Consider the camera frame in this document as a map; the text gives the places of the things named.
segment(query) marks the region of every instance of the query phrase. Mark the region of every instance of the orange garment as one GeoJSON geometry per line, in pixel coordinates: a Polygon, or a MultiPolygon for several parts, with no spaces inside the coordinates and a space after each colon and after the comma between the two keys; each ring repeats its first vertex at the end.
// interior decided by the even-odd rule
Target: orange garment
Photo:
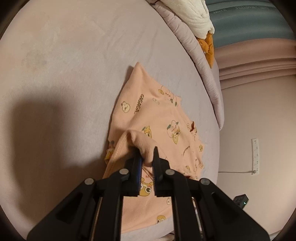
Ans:
{"type": "Polygon", "coordinates": [[[208,32],[206,39],[199,39],[199,38],[196,38],[196,39],[205,53],[205,58],[207,59],[207,62],[209,63],[210,68],[212,68],[214,64],[213,35],[208,32]]]}
{"type": "Polygon", "coordinates": [[[140,195],[124,197],[122,232],[162,222],[172,215],[170,197],[154,196],[152,160],[154,147],[170,167],[198,180],[203,168],[203,144],[194,122],[181,108],[181,98],[151,78],[137,63],[115,105],[110,125],[110,142],[104,178],[123,168],[140,150],[144,164],[140,195]]]}

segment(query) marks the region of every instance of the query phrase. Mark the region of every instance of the bed sheet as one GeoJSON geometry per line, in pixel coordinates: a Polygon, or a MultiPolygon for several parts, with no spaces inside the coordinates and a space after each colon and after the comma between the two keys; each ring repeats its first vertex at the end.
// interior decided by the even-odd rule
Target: bed sheet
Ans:
{"type": "MultiPolygon", "coordinates": [[[[84,178],[102,176],[112,109],[138,61],[182,98],[205,144],[202,176],[216,182],[212,104],[145,0],[30,0],[0,40],[0,56],[0,204],[24,238],[84,178]]],[[[150,227],[151,239],[172,221],[162,226],[150,227]]]]}

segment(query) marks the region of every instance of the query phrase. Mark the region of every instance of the power cord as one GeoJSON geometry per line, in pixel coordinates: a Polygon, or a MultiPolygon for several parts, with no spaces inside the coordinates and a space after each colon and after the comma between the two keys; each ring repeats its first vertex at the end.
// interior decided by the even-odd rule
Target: power cord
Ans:
{"type": "Polygon", "coordinates": [[[218,173],[253,173],[255,174],[257,171],[253,170],[253,171],[248,171],[248,172],[218,172],[218,173]]]}

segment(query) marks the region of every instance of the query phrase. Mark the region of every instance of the white power strip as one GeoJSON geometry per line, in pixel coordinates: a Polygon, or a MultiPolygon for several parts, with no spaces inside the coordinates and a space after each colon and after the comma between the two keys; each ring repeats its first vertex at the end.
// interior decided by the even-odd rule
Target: white power strip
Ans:
{"type": "Polygon", "coordinates": [[[252,149],[253,149],[253,171],[252,175],[259,174],[259,142],[258,139],[252,139],[252,149]]]}

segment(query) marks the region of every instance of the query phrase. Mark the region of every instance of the metal screw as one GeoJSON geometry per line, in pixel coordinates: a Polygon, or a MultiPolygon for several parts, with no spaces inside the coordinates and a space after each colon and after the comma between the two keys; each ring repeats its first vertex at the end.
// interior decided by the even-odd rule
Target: metal screw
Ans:
{"type": "Polygon", "coordinates": [[[119,170],[119,173],[120,173],[121,175],[126,175],[126,174],[129,173],[129,171],[128,171],[126,168],[123,168],[123,169],[120,169],[120,170],[119,170]]]}
{"type": "Polygon", "coordinates": [[[84,180],[84,183],[85,183],[86,185],[91,185],[91,184],[94,183],[94,180],[93,180],[92,178],[87,178],[87,179],[84,180]]]}
{"type": "Polygon", "coordinates": [[[166,175],[171,176],[171,175],[174,175],[174,174],[175,174],[175,171],[174,171],[173,169],[167,169],[167,170],[165,171],[165,173],[166,173],[166,175]]]}
{"type": "Polygon", "coordinates": [[[203,184],[203,185],[209,185],[210,184],[210,180],[207,179],[207,178],[202,178],[200,180],[200,183],[203,184]]]}

